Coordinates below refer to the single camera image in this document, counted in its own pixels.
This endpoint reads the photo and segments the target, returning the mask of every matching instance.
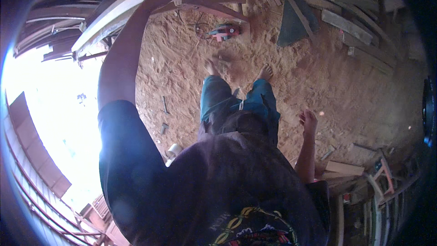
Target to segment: sky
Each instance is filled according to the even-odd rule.
[[[22,91],[38,134],[61,172],[72,183],[63,200],[81,210],[98,197],[101,139],[97,124],[97,82],[102,58],[81,69],[71,59],[42,62],[48,46],[33,49],[5,67],[11,104]],[[84,94],[85,99],[78,99]]]

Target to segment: blue shorts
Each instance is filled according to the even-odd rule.
[[[230,110],[233,112],[239,109],[241,99],[232,96],[231,87],[221,77],[210,75],[205,78],[200,98],[200,120],[208,122],[209,115],[221,108],[224,103],[229,103]],[[267,80],[258,79],[254,82],[252,90],[246,95],[243,110],[261,116],[267,123],[269,131],[277,138],[277,128],[281,115],[276,111],[276,98]]]

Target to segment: black t-shirt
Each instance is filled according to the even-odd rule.
[[[327,184],[304,185],[266,137],[201,133],[166,167],[128,101],[98,116],[100,176],[134,245],[326,245]]]

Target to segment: graphic print on shirt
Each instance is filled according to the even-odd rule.
[[[254,229],[251,227],[244,228],[240,232],[238,232],[235,236],[229,237],[232,233],[234,233],[235,229],[238,228],[245,219],[248,218],[249,215],[254,215],[255,213],[262,213],[266,216],[269,216],[271,219],[271,224],[277,223],[281,226],[285,227],[287,230],[279,230],[273,227],[271,224],[265,224],[265,227],[262,229]],[[250,222],[244,222],[245,225],[250,225]],[[259,207],[246,207],[241,210],[240,214],[231,219],[225,227],[221,228],[223,232],[218,235],[215,241],[209,246],[218,246],[218,245],[229,245],[229,246],[238,246],[241,245],[242,239],[245,240],[254,240],[254,241],[269,241],[273,242],[271,245],[292,245],[298,246],[297,236],[293,228],[282,219],[282,215],[279,211],[274,211],[273,213],[269,213],[264,211]]]

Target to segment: sawdust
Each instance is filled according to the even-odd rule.
[[[423,67],[399,63],[394,76],[387,77],[348,57],[339,30],[321,21],[321,29],[315,33],[318,48],[308,38],[277,47],[282,6],[270,8],[264,0],[247,3],[243,12],[250,18],[250,38],[238,36],[225,42],[195,34],[194,25],[201,15],[197,11],[181,11],[181,19],[172,12],[150,18],[139,60],[136,103],[162,155],[173,143],[185,148],[196,141],[201,88],[207,76],[202,63],[213,54],[230,59],[221,67],[222,77],[232,90],[242,90],[240,98],[250,90],[263,64],[272,65],[270,82],[281,113],[278,148],[290,162],[302,146],[298,113],[305,108],[313,110],[319,120],[316,159],[329,145],[336,148],[323,163],[334,160],[365,166],[371,158],[352,154],[348,149],[353,142],[373,148],[395,147],[394,157],[408,153],[422,129]],[[320,11],[314,9],[314,13],[320,19]],[[198,32],[225,22],[204,14]],[[170,115],[163,112],[162,95]],[[170,129],[161,135],[163,122]]]

